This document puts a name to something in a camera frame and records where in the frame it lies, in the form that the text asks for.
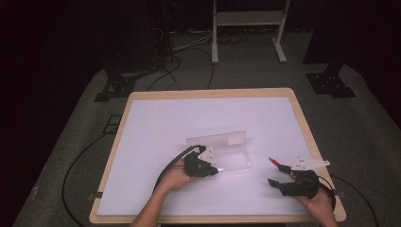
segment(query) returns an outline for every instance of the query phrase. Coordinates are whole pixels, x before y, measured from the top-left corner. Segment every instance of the hand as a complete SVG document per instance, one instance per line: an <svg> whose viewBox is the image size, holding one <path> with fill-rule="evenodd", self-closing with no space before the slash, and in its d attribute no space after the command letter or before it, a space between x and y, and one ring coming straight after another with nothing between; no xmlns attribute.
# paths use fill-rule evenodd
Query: hand
<svg viewBox="0 0 401 227"><path fill-rule="evenodd" d="M322 227L338 227L334 217L334 211L331 207L329 195L321 188L312 199L308 197L295 197L300 201L309 213L317 220Z"/></svg>
<svg viewBox="0 0 401 227"><path fill-rule="evenodd" d="M175 163L175 165L165 174L157 187L162 188L165 191L171 191L192 182L195 178L189 177L183 171L183 164L184 159L178 160L177 163Z"/></svg>

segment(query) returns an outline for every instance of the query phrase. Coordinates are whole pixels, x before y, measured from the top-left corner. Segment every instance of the gray carpet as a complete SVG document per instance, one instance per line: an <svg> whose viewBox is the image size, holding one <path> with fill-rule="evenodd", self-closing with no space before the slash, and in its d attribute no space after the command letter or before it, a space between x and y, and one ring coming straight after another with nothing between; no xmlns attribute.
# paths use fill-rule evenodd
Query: gray carpet
<svg viewBox="0 0 401 227"><path fill-rule="evenodd" d="M331 163L329 172L363 192L381 226L398 226L401 222L398 214L401 211L401 131L369 91L363 77L347 65L342 67L340 77L357 97L315 95L305 74L321 72L326 65L302 65L310 32L284 34L282 46L288 58L286 64L278 61L272 35L253 34L240 44L220 45L219 63L214 66L210 89L293 89L323 158ZM175 34L173 42L181 46L198 38ZM197 48L209 53L211 50L210 44ZM206 89L212 74L209 57L199 50L180 52L176 57L180 58L181 65L173 76L179 86L167 76L150 90ZM166 68L172 69L177 63L167 60ZM146 91L165 72L159 70L138 79L134 91ZM123 113L127 101L126 98L112 98L108 102L94 102L106 80L102 70L88 84L38 179L36 196L27 199L14 226L77 226L62 205L63 178L76 157L101 136L110 115ZM66 202L73 216L85 226L95 226L88 219L93 204L91 194L97 191L113 139L113 135L105 135L89 147L75 162L66 181ZM340 181L334 180L334 183L344 195L342 202L347 212L347 219L340 226L375 226L372 214L356 191Z"/></svg>

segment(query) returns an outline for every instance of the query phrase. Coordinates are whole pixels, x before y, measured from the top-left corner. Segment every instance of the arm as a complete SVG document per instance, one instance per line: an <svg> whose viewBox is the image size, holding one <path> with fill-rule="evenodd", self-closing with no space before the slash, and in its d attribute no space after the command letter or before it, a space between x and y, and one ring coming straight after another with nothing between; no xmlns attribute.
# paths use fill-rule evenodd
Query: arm
<svg viewBox="0 0 401 227"><path fill-rule="evenodd" d="M322 227L338 227L334 211L331 207L330 197L319 188L318 193L312 199L308 197L296 197L309 213L321 224Z"/></svg>
<svg viewBox="0 0 401 227"><path fill-rule="evenodd" d="M147 204L139 215L135 218L130 227L154 227L157 225L159 216L162 213L163 205L170 191L178 189L188 183L193 178L186 175L183 171L183 159L179 160L160 181L159 185L150 196Z"/></svg>

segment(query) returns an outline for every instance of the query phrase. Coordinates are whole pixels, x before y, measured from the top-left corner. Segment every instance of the clear plastic box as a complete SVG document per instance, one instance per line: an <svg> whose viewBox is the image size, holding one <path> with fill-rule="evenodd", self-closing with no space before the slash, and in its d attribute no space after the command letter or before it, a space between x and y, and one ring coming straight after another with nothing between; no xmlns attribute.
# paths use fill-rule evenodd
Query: clear plastic box
<svg viewBox="0 0 401 227"><path fill-rule="evenodd" d="M186 145L213 147L217 161L212 166L218 172L245 170L252 166L246 150L245 131L187 138Z"/></svg>

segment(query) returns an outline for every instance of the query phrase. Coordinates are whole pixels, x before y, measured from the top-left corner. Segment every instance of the dark background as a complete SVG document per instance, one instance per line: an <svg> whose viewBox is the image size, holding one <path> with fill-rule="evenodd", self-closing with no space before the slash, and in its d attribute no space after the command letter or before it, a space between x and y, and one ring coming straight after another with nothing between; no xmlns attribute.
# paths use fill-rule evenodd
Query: dark background
<svg viewBox="0 0 401 227"><path fill-rule="evenodd" d="M211 28L211 2L175 0L170 29ZM401 126L400 13L395 0L292 0L286 30L315 28L305 63L340 58ZM11 225L83 90L103 65L159 67L160 2L1 1L2 226ZM282 1L220 0L220 9L278 9ZM138 57L138 53L148 52Z"/></svg>

